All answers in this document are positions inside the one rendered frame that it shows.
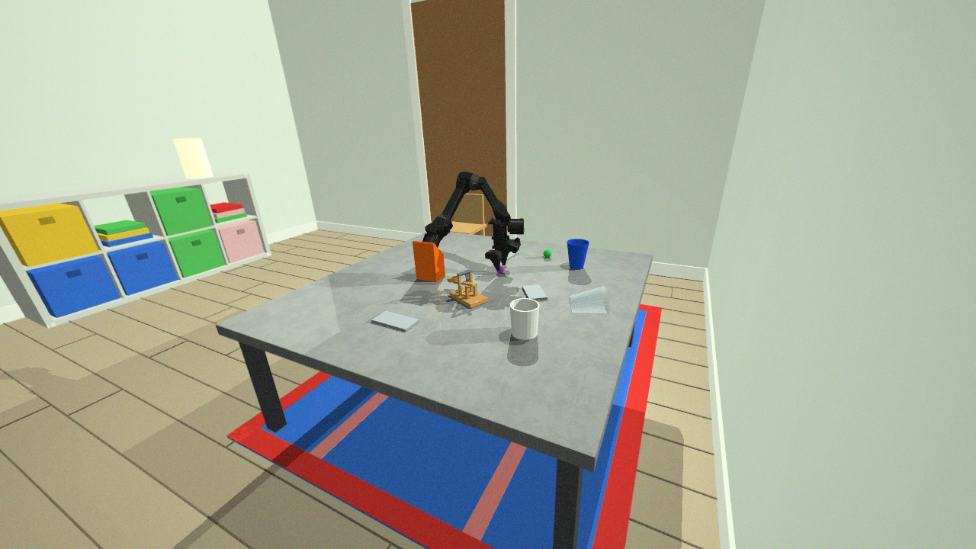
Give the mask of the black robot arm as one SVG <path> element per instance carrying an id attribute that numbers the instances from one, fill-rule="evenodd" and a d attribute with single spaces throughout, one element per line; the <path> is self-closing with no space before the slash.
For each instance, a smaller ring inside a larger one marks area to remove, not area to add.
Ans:
<path id="1" fill-rule="evenodd" d="M 459 207 L 461 198 L 469 190 L 482 190 L 486 199 L 489 201 L 496 219 L 492 218 L 488 223 L 493 224 L 493 234 L 495 236 L 503 236 L 503 234 L 506 234 L 506 226 L 508 226 L 509 234 L 524 234 L 524 219 L 510 219 L 508 208 L 501 201 L 498 201 L 484 177 L 479 177 L 470 172 L 461 172 L 459 177 L 457 177 L 456 188 L 446 208 L 444 208 L 442 215 L 437 216 L 435 221 L 425 226 L 425 231 L 428 233 L 424 235 L 423 241 L 434 243 L 438 248 L 440 241 L 452 230 L 453 225 L 451 220 L 454 212 Z M 508 240 L 503 240 L 502 250 L 506 251 L 508 249 L 512 253 L 517 253 L 521 245 L 520 239 L 513 240 L 508 236 Z"/>

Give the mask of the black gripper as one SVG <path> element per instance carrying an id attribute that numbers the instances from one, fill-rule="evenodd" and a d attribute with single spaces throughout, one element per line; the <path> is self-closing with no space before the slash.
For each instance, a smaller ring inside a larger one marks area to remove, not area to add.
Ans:
<path id="1" fill-rule="evenodd" d="M 499 267 L 501 267 L 501 262 L 502 265 L 506 265 L 506 260 L 508 260 L 508 254 L 510 253 L 508 249 L 506 251 L 502 250 L 503 240 L 505 239 L 508 240 L 508 234 L 503 234 L 503 236 L 495 236 L 495 234 L 493 234 L 492 248 L 495 248 L 495 250 L 490 250 L 485 254 L 485 259 L 490 259 L 493 265 L 495 265 L 497 271 L 499 271 Z"/>

